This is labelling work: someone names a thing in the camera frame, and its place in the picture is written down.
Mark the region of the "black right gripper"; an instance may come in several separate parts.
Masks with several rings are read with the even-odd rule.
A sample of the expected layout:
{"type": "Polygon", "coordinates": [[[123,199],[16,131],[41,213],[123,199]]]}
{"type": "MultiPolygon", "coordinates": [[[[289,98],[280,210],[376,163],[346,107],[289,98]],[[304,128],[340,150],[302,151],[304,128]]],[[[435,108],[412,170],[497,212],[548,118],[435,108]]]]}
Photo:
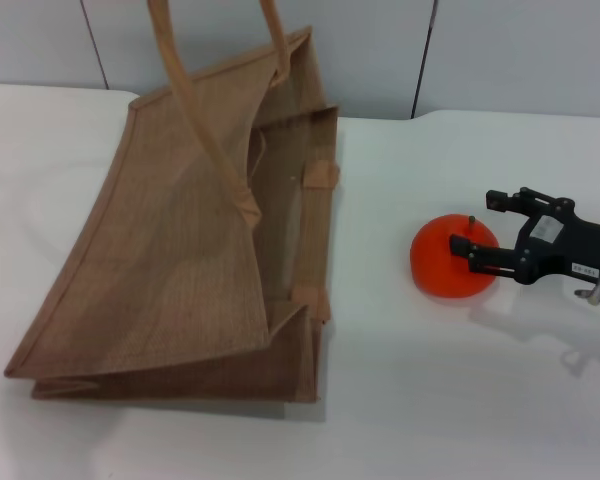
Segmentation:
{"type": "Polygon", "coordinates": [[[521,187],[512,195],[489,190],[485,200],[489,210],[530,218],[521,228],[514,250],[451,235],[450,253],[466,259],[470,272],[514,275],[523,285],[549,275],[564,275],[592,284],[600,279],[600,224],[584,221],[571,212],[575,207],[572,199],[554,198],[521,187]]]}

